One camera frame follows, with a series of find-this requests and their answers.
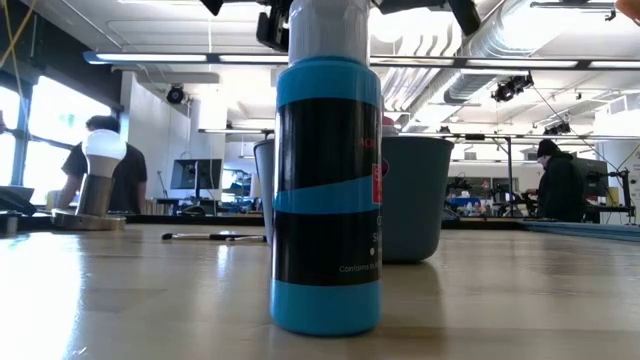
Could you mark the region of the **light blue paint bottle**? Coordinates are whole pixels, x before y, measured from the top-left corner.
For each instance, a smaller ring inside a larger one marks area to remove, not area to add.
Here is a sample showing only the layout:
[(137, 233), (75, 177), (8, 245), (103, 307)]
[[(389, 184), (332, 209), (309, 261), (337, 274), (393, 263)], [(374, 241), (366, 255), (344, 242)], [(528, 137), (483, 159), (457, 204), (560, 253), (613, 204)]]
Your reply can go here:
[(277, 82), (271, 316), (300, 334), (373, 329), (381, 314), (379, 77), (370, 0), (293, 0)]

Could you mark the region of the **person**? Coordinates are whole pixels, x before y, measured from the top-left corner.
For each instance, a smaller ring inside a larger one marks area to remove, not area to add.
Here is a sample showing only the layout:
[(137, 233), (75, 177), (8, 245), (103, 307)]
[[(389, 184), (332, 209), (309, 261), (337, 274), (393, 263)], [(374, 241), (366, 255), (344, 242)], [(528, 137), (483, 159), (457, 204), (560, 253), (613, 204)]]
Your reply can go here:
[[(88, 171), (81, 143), (71, 149), (62, 166), (62, 171), (67, 179), (57, 201), (57, 208), (66, 208), (70, 205)], [(140, 214), (145, 202), (148, 180), (143, 153), (133, 145), (127, 144), (127, 153), (116, 166), (113, 178), (114, 184), (108, 210), (116, 213)]]
[(585, 213), (582, 177), (574, 157), (550, 139), (539, 142), (537, 162), (543, 167), (538, 188), (527, 192), (537, 196), (537, 216), (560, 222), (580, 223)]

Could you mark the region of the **black pen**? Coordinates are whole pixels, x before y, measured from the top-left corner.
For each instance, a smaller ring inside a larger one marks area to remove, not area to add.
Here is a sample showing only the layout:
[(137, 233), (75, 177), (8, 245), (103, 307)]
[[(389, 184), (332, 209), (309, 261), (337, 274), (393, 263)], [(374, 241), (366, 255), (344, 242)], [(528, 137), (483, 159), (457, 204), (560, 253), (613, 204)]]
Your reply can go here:
[(226, 237), (233, 236), (258, 236), (258, 235), (237, 235), (237, 234), (180, 234), (180, 233), (165, 233), (161, 236), (163, 241), (169, 240), (203, 240), (203, 241), (222, 241), (226, 242)]

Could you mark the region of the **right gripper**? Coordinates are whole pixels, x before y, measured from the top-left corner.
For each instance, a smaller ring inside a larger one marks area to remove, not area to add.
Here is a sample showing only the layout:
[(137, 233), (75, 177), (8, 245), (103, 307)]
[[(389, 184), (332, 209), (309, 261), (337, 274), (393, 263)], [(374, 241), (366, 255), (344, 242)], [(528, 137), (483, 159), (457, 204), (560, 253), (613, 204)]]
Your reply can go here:
[(383, 15), (416, 8), (450, 10), (465, 36), (475, 33), (481, 25), (474, 0), (372, 0)]

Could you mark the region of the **dark office desk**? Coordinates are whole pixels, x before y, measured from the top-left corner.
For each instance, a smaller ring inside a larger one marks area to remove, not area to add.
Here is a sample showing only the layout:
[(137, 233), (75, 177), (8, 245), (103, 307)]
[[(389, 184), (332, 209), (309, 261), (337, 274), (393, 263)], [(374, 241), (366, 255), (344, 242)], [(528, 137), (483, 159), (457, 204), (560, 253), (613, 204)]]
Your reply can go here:
[(552, 207), (551, 209), (536, 209), (532, 215), (519, 218), (524, 222), (542, 222), (542, 223), (588, 223), (588, 224), (604, 224), (605, 220), (601, 219), (601, 215), (606, 216), (619, 214), (626, 215), (633, 219), (636, 215), (635, 207), (626, 206), (603, 206), (582, 204), (579, 206), (562, 206)]

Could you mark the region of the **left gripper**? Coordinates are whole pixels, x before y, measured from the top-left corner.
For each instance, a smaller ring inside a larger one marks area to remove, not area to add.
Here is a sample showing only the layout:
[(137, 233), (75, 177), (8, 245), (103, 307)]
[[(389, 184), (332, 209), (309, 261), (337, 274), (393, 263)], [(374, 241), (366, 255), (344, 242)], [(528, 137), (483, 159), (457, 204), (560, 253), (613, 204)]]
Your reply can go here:
[(289, 29), (285, 27), (289, 19), (290, 0), (199, 0), (213, 15), (220, 13), (225, 3), (255, 2), (268, 7), (268, 12), (261, 12), (258, 16), (257, 41), (279, 52), (287, 52), (289, 48)]

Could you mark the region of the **black computer monitor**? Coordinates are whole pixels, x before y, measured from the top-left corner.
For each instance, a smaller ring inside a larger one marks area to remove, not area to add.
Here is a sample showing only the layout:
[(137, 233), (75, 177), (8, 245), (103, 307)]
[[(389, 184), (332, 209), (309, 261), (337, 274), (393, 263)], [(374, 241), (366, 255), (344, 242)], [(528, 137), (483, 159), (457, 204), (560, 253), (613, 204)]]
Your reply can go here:
[(585, 196), (607, 196), (609, 175), (606, 162), (576, 158), (573, 164), (582, 179)]
[(199, 197), (201, 190), (220, 188), (221, 171), (221, 159), (178, 159), (174, 161), (170, 188), (193, 190)]

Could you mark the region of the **small magenta paint bottle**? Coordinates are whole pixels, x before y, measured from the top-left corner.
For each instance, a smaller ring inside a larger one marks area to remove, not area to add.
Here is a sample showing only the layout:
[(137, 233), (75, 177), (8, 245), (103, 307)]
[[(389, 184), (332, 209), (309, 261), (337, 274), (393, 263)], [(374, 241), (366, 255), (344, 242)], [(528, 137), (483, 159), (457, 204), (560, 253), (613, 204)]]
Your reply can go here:
[(382, 119), (382, 138), (381, 138), (381, 145), (382, 145), (382, 160), (381, 160), (381, 165), (382, 165), (382, 176), (385, 177), (386, 174), (389, 171), (389, 162), (386, 159), (386, 155), (387, 155), (387, 139), (397, 136), (398, 135), (398, 129), (395, 127), (394, 121), (387, 117), (384, 116)]

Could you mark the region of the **grey-blue bench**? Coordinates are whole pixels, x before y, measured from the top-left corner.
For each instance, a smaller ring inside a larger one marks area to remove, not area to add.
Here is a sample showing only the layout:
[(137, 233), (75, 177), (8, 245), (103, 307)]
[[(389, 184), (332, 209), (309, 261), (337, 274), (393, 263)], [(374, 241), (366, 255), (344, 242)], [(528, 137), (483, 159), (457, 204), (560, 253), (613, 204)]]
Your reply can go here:
[(532, 232), (640, 243), (638, 225), (522, 221), (520, 227)]

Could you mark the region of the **peach rounded object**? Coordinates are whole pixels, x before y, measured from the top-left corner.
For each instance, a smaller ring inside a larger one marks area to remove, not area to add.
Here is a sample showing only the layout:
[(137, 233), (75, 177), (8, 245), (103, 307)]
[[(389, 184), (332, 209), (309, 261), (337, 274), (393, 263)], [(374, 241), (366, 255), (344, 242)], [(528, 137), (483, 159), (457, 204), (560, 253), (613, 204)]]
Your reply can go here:
[(615, 7), (640, 26), (640, 0), (616, 0)]

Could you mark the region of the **blue-grey plastic bin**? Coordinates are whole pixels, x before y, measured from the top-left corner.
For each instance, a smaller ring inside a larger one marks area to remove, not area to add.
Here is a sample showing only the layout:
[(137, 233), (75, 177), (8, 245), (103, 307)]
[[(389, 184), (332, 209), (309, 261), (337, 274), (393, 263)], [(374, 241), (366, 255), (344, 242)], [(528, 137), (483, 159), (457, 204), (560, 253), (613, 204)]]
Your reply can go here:
[[(277, 273), (285, 270), (418, 262), (437, 249), (452, 143), (434, 138), (387, 139), (389, 171), (374, 135), (284, 136), (254, 146), (267, 239)], [(321, 189), (301, 215), (274, 200), (278, 166)]]

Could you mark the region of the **silver ventilation duct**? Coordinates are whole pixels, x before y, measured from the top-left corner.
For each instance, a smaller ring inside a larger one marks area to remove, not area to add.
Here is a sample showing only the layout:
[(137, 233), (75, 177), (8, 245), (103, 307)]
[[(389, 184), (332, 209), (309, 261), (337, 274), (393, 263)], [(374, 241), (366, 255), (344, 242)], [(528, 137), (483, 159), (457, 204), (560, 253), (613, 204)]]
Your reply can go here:
[[(456, 50), (463, 57), (528, 57), (538, 47), (524, 38), (532, 0), (500, 0), (479, 30)], [(426, 120), (442, 120), (459, 111), (478, 90), (495, 79), (461, 69), (393, 69), (386, 108)]]

